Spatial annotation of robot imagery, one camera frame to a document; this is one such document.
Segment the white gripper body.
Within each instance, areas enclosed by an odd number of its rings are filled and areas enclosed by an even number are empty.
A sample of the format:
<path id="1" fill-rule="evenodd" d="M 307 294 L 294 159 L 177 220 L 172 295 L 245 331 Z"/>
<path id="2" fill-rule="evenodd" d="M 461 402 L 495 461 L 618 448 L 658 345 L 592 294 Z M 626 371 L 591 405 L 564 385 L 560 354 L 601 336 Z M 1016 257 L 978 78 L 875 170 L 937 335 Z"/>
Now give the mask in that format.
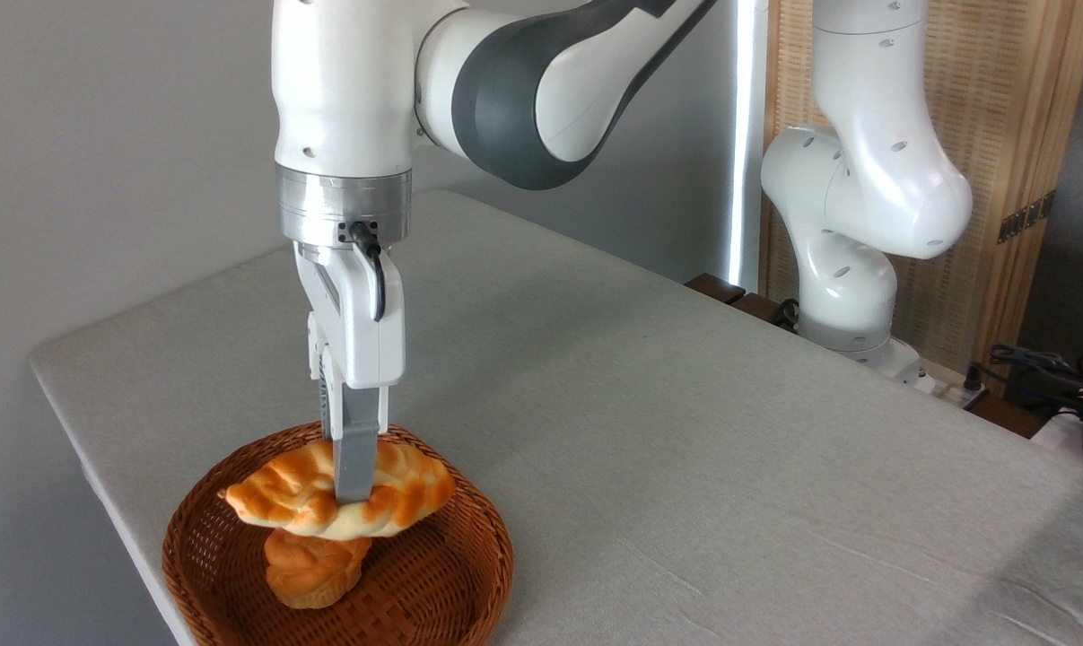
<path id="1" fill-rule="evenodd" d="M 403 286 L 387 250 L 380 253 L 384 312 L 374 319 L 380 279 L 371 260 L 355 247 L 330 249 L 293 242 L 296 268 L 311 306 L 308 319 L 309 372 L 319 365 L 349 388 L 380 388 L 401 380 L 406 367 Z"/>

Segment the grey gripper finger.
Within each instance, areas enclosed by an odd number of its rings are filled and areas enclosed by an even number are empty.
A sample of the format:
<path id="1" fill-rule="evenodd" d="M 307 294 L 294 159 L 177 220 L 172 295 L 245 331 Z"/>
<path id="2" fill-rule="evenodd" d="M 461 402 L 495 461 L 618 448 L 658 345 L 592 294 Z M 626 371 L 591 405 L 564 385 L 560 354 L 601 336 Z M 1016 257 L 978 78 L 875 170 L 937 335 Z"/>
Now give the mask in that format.
<path id="1" fill-rule="evenodd" d="M 314 311 L 309 312 L 306 319 L 309 372 L 312 380 L 317 383 L 319 388 L 319 422 L 324 439 L 334 441 L 335 425 L 332 424 L 331 397 L 329 396 L 329 378 L 336 367 L 335 356 L 329 349 L 327 336 L 319 326 L 319 319 Z"/>
<path id="2" fill-rule="evenodd" d="M 371 494 L 378 438 L 389 422 L 389 389 L 329 385 L 329 439 L 335 457 L 335 498 L 364 502 Z"/>

